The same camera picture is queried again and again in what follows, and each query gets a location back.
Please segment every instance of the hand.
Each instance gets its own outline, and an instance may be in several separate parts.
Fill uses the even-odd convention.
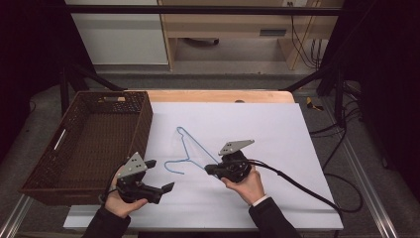
[[[227,178],[221,178],[221,181],[227,188],[237,192],[248,205],[253,205],[254,202],[265,196],[262,178],[255,166],[252,166],[250,174],[238,183]]]
[[[112,186],[115,186],[117,184],[117,174],[120,172],[121,169],[119,169],[112,179]],[[120,196],[117,190],[112,191],[108,194],[108,198],[105,202],[105,208],[114,213],[115,215],[126,218],[131,212],[140,209],[142,206],[146,205],[148,201],[143,198],[140,200],[137,200],[133,203],[126,203]]]

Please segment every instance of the white table surface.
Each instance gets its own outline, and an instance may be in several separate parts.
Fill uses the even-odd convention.
[[[175,181],[175,186],[159,204],[150,203],[133,212],[130,227],[160,231],[256,229],[248,206],[218,179],[188,162],[169,164],[184,175],[164,168],[166,161],[186,158],[178,126],[219,161],[218,152],[226,142],[254,139],[242,149],[247,158],[263,161],[333,201],[298,104],[154,102],[152,107],[154,119],[145,161],[156,160],[157,165],[147,171],[144,183],[161,187]],[[202,167],[214,164],[190,138],[184,138],[196,163]],[[339,215],[329,205],[272,171],[258,170],[265,192],[295,228],[343,229]],[[72,206],[64,227],[87,227],[97,209],[95,205]]]

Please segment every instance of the black cable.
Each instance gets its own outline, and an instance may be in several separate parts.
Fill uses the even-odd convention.
[[[343,212],[356,213],[356,212],[359,212],[359,211],[362,210],[362,208],[364,206],[364,199],[363,199],[362,193],[361,193],[361,191],[352,182],[350,182],[349,180],[347,180],[347,179],[345,179],[343,177],[340,177],[340,176],[337,176],[337,175],[333,175],[333,174],[324,173],[324,176],[326,176],[326,177],[332,177],[332,178],[336,178],[336,179],[340,179],[341,181],[343,181],[343,182],[347,183],[348,185],[350,185],[356,191],[356,193],[358,194],[358,196],[359,196],[359,205],[358,205],[358,207],[355,208],[355,209],[345,209],[345,208],[340,207],[340,209]]]
[[[361,112],[360,108],[354,108],[344,118],[347,119],[347,118],[349,118],[349,117],[351,117],[351,116],[353,116],[357,113],[360,113],[360,112]]]
[[[35,103],[35,101],[30,101],[30,103],[34,104],[34,107],[31,109],[29,114],[33,113],[35,111],[35,109],[37,108],[37,103]]]
[[[318,133],[326,132],[326,131],[329,131],[329,130],[335,128],[336,126],[338,126],[338,123],[334,123],[333,125],[328,126],[328,127],[324,128],[324,129],[320,129],[320,130],[317,130],[317,131],[309,132],[309,135],[315,135],[315,134],[318,134]]]
[[[354,117],[350,117],[348,120],[347,120],[347,122],[350,122],[350,121],[352,121],[352,120],[354,120],[354,119],[356,119],[356,118],[361,118],[361,112],[359,111],[359,112],[355,112],[354,113],[355,114],[355,116]]]
[[[336,154],[337,150],[339,149],[340,145],[343,143],[344,138],[346,137],[346,134],[347,134],[347,129],[346,129],[346,125],[345,125],[344,133],[343,133],[342,137],[340,138],[339,143],[337,143],[337,145],[334,148],[333,152],[331,153],[331,155],[328,157],[327,161],[322,166],[322,171],[325,171],[325,168],[327,168],[328,164],[331,162],[331,159],[333,159],[333,157]]]
[[[300,42],[299,36],[296,33],[296,30],[294,29],[294,20],[293,20],[293,16],[290,16],[291,19],[291,42],[293,43],[294,47],[296,48],[297,52],[299,53],[300,57],[302,58],[303,62],[305,63],[305,65],[307,67],[310,68],[315,68],[315,64],[309,59],[308,55],[305,52],[305,49],[303,48],[302,43]],[[308,63],[306,62],[305,58],[303,57],[302,53],[300,52],[300,49],[296,46],[296,44],[294,43],[294,35],[296,35],[297,41],[300,44],[300,47],[306,57],[306,60],[308,60],[312,65],[308,65]]]
[[[346,105],[344,105],[344,108],[347,108],[352,103],[357,103],[359,105],[359,101],[358,100],[352,100],[352,101],[346,103]]]
[[[289,177],[288,175],[286,175],[285,173],[283,173],[282,171],[278,171],[275,168],[267,165],[264,162],[258,161],[258,160],[247,160],[247,161],[230,161],[230,162],[224,162],[224,164],[235,164],[235,163],[247,163],[249,165],[253,165],[253,166],[258,166],[258,167],[263,167],[266,168],[268,170],[271,170],[273,172],[275,172],[278,176],[284,178],[286,181],[290,182],[291,184],[293,184],[294,186],[296,186],[297,188],[301,189],[302,191],[308,193],[309,195],[317,198],[318,200],[328,204],[329,206],[331,206],[332,208],[334,208],[338,215],[340,216],[340,219],[343,221],[343,213],[340,210],[340,207],[338,207],[336,204],[334,204],[334,202],[328,200],[327,198],[313,192],[312,190],[306,188],[305,186],[301,185],[300,183],[298,183],[297,181],[293,180],[293,178]]]
[[[332,137],[332,136],[335,136],[335,135],[340,134],[340,133],[342,133],[342,132],[344,132],[344,130],[341,130],[341,131],[338,131],[338,132],[334,132],[334,133],[331,133],[331,134],[327,134],[327,135],[322,135],[322,136],[311,136],[311,138],[325,138],[325,137]]]
[[[117,173],[117,171],[123,166],[123,165],[125,165],[126,163],[128,162],[128,160],[126,160],[126,161],[124,161],[124,162],[122,162],[116,169],[114,169],[114,172],[112,173],[112,175],[108,178],[108,181],[107,181],[107,185],[106,185],[106,187],[105,187],[105,190],[104,190],[104,192],[102,193],[102,194],[99,194],[99,202],[101,203],[101,204],[104,204],[105,203],[105,201],[106,201],[106,199],[108,198],[108,195],[109,195],[109,193],[111,193],[111,192],[113,192],[113,191],[115,191],[115,190],[118,190],[118,187],[116,187],[115,189],[112,189],[112,190],[110,190],[109,188],[111,187],[111,184],[112,184],[112,180],[114,179],[114,176],[115,176],[115,174]]]
[[[321,47],[322,47],[322,39],[318,39],[318,50],[317,50],[317,54],[316,57],[314,56],[314,52],[315,52],[315,43],[316,43],[316,39],[312,40],[312,45],[311,45],[311,59],[312,62],[315,64],[316,69],[319,69],[320,65],[321,65]]]

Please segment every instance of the brown wicker basket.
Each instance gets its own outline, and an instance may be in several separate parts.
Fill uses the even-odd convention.
[[[152,118],[145,91],[78,92],[20,192],[46,205],[97,204],[117,167],[145,156]]]

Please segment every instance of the black sleeve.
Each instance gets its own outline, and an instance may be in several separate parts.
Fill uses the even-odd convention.
[[[101,206],[82,238],[121,238],[129,227],[130,221],[129,216],[123,219]]]
[[[269,197],[256,207],[250,207],[250,216],[262,238],[300,238],[299,233],[286,220],[283,213]]]

